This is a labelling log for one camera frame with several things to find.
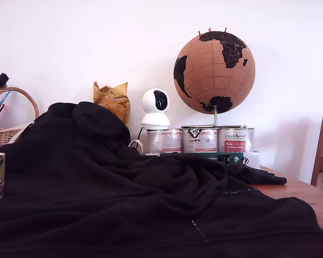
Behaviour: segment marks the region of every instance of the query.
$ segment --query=globe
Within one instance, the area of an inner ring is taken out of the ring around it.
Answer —
[[[173,70],[181,99],[192,109],[227,112],[245,100],[255,80],[255,62],[248,46],[228,32],[209,31],[189,41]]]

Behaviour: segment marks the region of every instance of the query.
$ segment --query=wooden table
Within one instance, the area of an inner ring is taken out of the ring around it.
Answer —
[[[297,197],[309,203],[316,212],[318,223],[323,228],[323,190],[314,187],[310,184],[306,184],[299,180],[295,180],[282,173],[275,172],[269,168],[262,167],[270,173],[274,173],[276,176],[282,176],[287,178],[287,184],[285,185],[254,185],[254,187],[265,195],[268,195],[274,199],[280,199],[284,197]]]

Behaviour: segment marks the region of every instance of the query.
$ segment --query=black fleece blanket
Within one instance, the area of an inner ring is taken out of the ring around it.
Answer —
[[[6,153],[0,257],[323,257],[284,178],[190,154],[139,155],[110,111],[54,104]]]

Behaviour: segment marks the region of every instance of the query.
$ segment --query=yellow crumpled paper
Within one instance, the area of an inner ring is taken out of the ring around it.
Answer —
[[[95,104],[104,106],[117,115],[125,125],[129,125],[130,102],[127,97],[128,82],[111,88],[104,86],[99,88],[97,82],[93,84],[93,101]]]

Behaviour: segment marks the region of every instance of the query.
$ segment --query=globe stand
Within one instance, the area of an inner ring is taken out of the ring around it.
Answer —
[[[184,125],[181,126],[182,129],[189,128],[246,128],[246,125],[220,125],[217,126],[217,111],[216,106],[214,106],[214,124],[212,125]]]

